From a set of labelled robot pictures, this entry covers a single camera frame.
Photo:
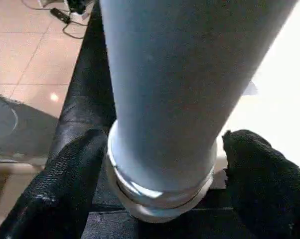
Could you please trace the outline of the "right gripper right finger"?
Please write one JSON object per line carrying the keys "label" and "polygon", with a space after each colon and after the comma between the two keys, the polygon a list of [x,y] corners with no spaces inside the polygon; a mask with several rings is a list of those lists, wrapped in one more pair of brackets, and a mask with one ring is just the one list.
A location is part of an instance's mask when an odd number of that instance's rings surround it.
{"label": "right gripper right finger", "polygon": [[259,239],[300,239],[300,167],[259,134],[222,136],[226,190],[234,211]]}

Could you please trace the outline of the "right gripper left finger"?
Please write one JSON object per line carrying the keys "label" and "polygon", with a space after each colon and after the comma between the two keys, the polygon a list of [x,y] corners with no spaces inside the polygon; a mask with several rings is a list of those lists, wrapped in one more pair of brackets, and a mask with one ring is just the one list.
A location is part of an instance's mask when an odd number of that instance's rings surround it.
{"label": "right gripper left finger", "polygon": [[0,226],[0,239],[79,239],[106,144],[101,129],[66,144],[19,196]]}

